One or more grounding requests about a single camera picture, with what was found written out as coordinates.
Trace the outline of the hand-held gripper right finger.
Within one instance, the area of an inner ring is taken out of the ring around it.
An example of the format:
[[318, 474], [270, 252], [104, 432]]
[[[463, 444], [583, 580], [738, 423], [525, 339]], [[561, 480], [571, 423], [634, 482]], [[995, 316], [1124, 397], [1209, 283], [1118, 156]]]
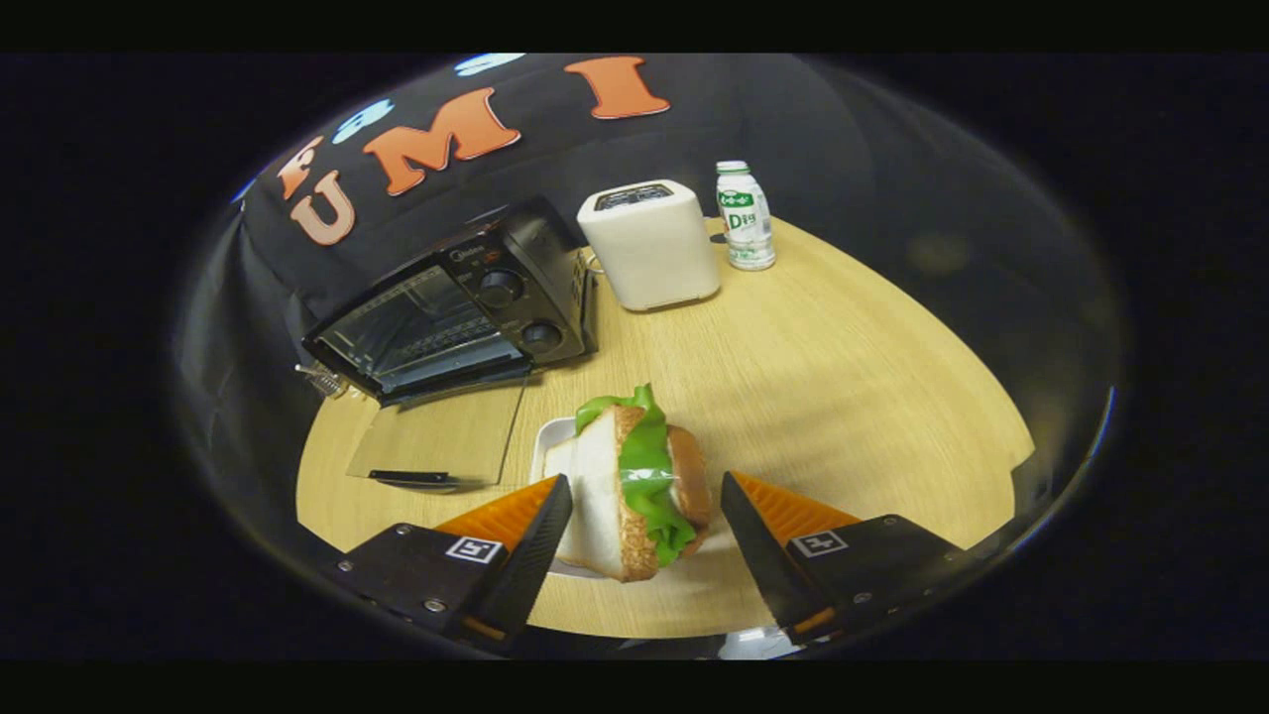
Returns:
[[758, 594], [794, 646], [871, 633], [970, 578], [970, 553], [900, 515], [862, 520], [727, 471], [721, 507]]

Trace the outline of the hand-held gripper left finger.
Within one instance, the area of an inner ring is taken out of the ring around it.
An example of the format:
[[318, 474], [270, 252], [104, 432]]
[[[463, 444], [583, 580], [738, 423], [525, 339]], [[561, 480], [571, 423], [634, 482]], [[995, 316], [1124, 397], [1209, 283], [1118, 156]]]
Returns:
[[332, 559], [332, 583], [458, 646], [508, 651], [524, 630], [574, 510], [549, 476], [437, 526], [398, 523]]

